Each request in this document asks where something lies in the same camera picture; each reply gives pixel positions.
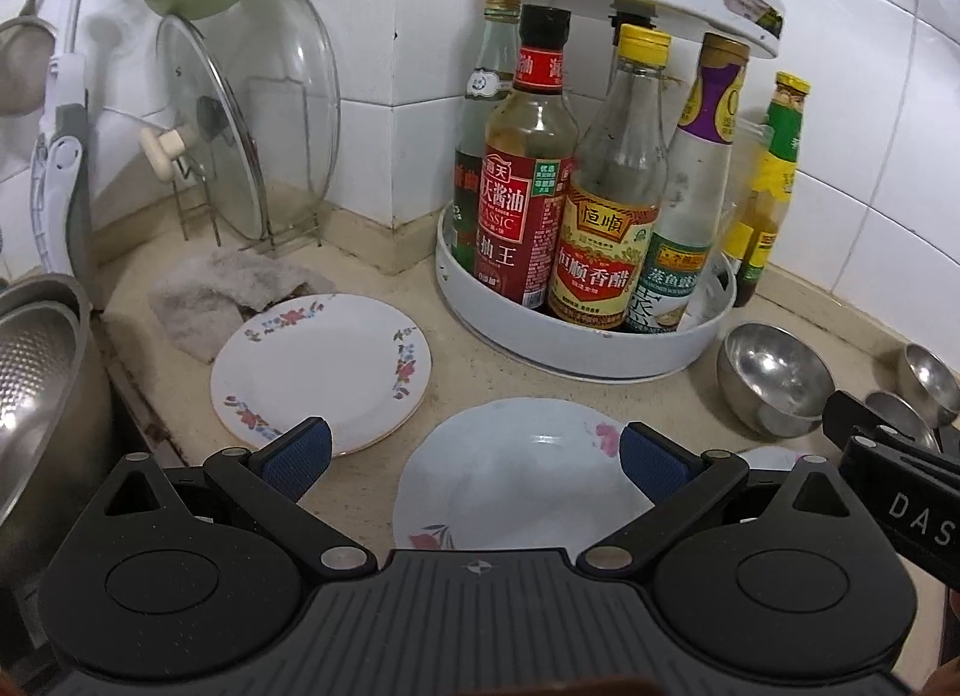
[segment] red neck label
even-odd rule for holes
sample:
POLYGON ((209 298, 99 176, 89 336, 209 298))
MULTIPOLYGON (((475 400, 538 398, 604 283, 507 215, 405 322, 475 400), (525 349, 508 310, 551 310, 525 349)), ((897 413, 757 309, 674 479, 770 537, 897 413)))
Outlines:
POLYGON ((563 89, 563 52, 521 46, 514 86, 533 92, 563 89))

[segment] flower pattern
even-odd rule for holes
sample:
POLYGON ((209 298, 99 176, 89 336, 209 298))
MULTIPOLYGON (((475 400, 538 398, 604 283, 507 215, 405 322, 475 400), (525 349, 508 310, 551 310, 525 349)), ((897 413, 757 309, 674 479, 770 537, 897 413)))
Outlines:
POLYGON ((280 435, 280 431, 272 428, 270 423, 264 418, 261 418, 257 413, 253 413, 246 403, 238 401, 236 395, 228 395, 224 399, 224 405, 236 410, 240 422, 247 426, 248 431, 257 432, 268 442, 272 442, 280 435))
POLYGON ((289 312, 284 312, 283 314, 278 314, 276 317, 271 317, 266 320, 266 322, 261 322, 262 330, 245 330, 244 335, 250 341, 263 341, 262 336, 266 336, 268 333, 274 333, 280 328, 291 327, 296 325, 298 322, 302 322, 304 319, 313 319, 317 314, 323 311, 323 303, 320 303, 319 300, 315 300, 309 306, 301 306, 299 309, 291 309, 289 312))
POLYGON ((620 432, 615 425, 608 422, 602 422, 593 429, 597 435, 597 446, 603 450, 603 454, 608 458, 615 458, 620 451, 620 432))
POLYGON ((394 341, 397 342, 397 370, 395 371, 397 381, 394 383, 394 397, 397 400, 410 394, 407 385, 410 384, 416 370, 416 358, 413 343, 405 343, 405 340, 415 330, 416 327, 403 328, 394 333, 394 341))
POLYGON ((408 538, 410 544, 415 550, 456 550, 453 544, 453 536, 450 533, 450 526, 427 525, 421 529, 423 533, 411 533, 408 538))

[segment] triangular hole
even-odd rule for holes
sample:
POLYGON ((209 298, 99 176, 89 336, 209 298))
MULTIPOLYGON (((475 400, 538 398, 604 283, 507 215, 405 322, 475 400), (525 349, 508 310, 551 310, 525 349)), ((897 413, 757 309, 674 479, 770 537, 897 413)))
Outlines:
POLYGON ((850 510, 823 474, 810 474, 797 493, 793 508, 799 512, 827 514, 830 517, 848 517, 850 510))
POLYGON ((107 514, 115 517, 117 514, 137 514, 138 512, 152 512, 160 508, 160 501, 147 482, 147 478, 139 471, 133 471, 123 480, 120 490, 117 490, 107 507, 107 514))

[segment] purple label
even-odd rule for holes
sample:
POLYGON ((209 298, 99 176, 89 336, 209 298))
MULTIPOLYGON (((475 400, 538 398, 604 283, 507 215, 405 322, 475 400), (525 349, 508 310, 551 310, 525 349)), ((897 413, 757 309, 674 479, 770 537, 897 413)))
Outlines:
POLYGON ((680 129, 704 141, 728 146, 733 141, 736 109, 740 103, 742 67, 701 67, 697 83, 680 116, 680 129))

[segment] barcode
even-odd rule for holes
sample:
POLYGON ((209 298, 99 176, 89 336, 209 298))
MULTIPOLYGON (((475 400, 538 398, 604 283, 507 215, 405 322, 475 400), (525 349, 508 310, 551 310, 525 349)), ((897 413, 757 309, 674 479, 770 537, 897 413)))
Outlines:
POLYGON ((533 293, 524 293, 523 294, 523 307, 525 309, 539 309, 544 304, 544 298, 546 298, 546 288, 540 290, 534 290, 533 293))

